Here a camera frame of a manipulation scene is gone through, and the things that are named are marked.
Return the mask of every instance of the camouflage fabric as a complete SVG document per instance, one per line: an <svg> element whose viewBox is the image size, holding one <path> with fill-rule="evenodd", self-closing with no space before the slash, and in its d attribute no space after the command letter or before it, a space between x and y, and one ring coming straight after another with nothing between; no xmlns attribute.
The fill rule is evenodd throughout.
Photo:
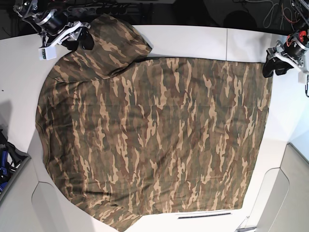
<svg viewBox="0 0 309 232"><path fill-rule="evenodd" d="M268 115L262 65L134 62L151 49L131 26L103 16L91 33L95 49L61 59L38 103L65 197L121 232L143 215L241 208Z"/></svg>

